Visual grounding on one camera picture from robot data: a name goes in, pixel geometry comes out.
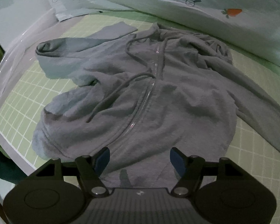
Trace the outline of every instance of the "screw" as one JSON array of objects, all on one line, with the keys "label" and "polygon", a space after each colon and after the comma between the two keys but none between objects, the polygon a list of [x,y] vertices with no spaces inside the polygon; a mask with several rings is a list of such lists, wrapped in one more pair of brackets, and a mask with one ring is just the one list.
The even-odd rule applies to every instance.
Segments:
[{"label": "screw", "polygon": [[177,187],[173,190],[174,193],[178,194],[178,195],[185,195],[187,194],[189,191],[187,188],[185,187]]},{"label": "screw", "polygon": [[106,189],[104,187],[101,187],[101,186],[97,186],[97,187],[94,187],[91,189],[91,192],[94,193],[94,194],[103,194],[106,192]]}]

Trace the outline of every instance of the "green grid mat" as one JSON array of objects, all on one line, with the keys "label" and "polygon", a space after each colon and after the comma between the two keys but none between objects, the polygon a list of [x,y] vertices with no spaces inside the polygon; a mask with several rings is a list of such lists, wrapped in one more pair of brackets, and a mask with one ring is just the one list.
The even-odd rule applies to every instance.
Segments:
[{"label": "green grid mat", "polygon": [[[149,29],[151,23],[156,21],[186,29],[184,26],[142,13],[109,12],[85,16],[61,37],[85,37],[120,21],[137,27],[139,31]],[[231,53],[234,66],[253,79],[280,104],[280,76],[251,57],[236,50],[231,50]],[[34,168],[46,162],[31,148],[32,135],[40,119],[40,112],[54,96],[74,87],[76,85],[71,80],[46,78],[38,61],[35,61],[15,85],[0,109],[0,133]],[[278,205],[272,223],[280,223],[280,153],[238,118],[236,133],[226,156],[275,194]]]}]

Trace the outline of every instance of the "hoodie sleeve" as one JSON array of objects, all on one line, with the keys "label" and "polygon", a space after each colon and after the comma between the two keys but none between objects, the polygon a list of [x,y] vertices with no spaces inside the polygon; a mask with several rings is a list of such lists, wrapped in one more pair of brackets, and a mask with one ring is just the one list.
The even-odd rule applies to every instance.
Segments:
[{"label": "hoodie sleeve", "polygon": [[88,50],[107,41],[119,39],[137,31],[135,27],[119,22],[106,26],[100,31],[85,38],[59,38],[40,43],[36,50],[36,57],[47,78],[72,78],[73,72],[89,61]]},{"label": "hoodie sleeve", "polygon": [[223,87],[237,106],[237,115],[280,152],[280,105],[232,65],[206,59],[223,76]]}]

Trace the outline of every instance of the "zipper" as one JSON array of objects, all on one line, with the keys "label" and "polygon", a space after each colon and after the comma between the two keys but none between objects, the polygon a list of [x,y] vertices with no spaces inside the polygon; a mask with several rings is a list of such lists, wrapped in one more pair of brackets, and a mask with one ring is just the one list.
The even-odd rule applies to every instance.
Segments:
[{"label": "zipper", "polygon": [[[157,50],[156,50],[156,60],[155,60],[155,65],[154,65],[154,76],[156,77],[157,76],[157,73],[158,73],[158,55],[160,53],[160,46],[158,45],[157,47]],[[132,129],[133,127],[135,126],[135,124],[138,122],[142,112],[144,111],[147,103],[148,103],[148,100],[151,96],[151,92],[153,91],[153,88],[155,86],[155,79],[153,80],[153,82],[151,83],[150,85],[150,88],[149,88],[149,91],[145,97],[145,100],[144,100],[144,103],[138,113],[138,115],[134,118],[133,122],[129,125],[129,127],[126,129],[126,131],[123,133],[122,137],[124,137],[125,135],[127,135]]]}]

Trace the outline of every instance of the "white bedsheet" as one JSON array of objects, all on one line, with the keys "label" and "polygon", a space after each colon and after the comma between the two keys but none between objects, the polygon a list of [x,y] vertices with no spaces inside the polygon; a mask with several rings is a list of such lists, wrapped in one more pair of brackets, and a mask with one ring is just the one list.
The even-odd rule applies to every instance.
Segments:
[{"label": "white bedsheet", "polygon": [[49,0],[65,19],[136,9],[211,34],[280,66],[280,0]]}]

